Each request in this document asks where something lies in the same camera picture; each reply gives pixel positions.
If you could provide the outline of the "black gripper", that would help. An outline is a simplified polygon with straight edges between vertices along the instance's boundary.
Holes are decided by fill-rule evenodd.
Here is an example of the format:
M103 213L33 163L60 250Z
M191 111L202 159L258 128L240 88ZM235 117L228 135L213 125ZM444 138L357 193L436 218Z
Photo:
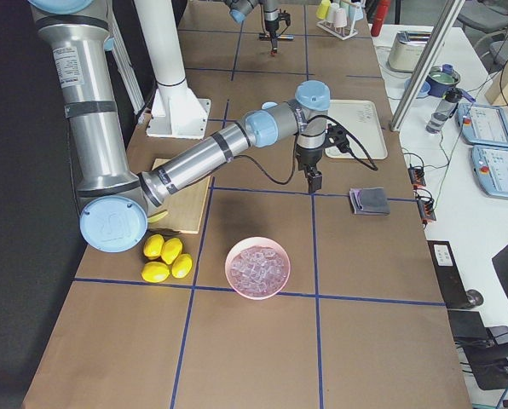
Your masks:
M316 193L321 189L323 180L322 173L317 169L317 164L322 158L322 150L296 146L295 157L298 169L303 171L306 176L308 192Z
M264 28L270 37L271 53L278 52L278 30L280 28L280 19L264 20Z

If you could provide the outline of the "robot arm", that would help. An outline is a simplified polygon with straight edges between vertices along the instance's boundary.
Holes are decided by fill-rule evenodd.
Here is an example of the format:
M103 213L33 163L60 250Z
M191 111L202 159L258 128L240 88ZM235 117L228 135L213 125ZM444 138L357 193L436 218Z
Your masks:
M229 15L237 23L242 24L246 17L260 6L263 14L263 24L271 43L270 54L278 54L278 34L281 22L281 10L278 1L270 0L223 0L229 9Z
M84 239L105 252L137 245L147 220L172 194L208 176L250 147L297 137L301 162L314 166L325 141L330 90L321 81L301 83L286 102L248 112L204 136L155 170L130 171L105 53L111 44L108 1L34 1L38 34L52 48L83 179L77 192Z

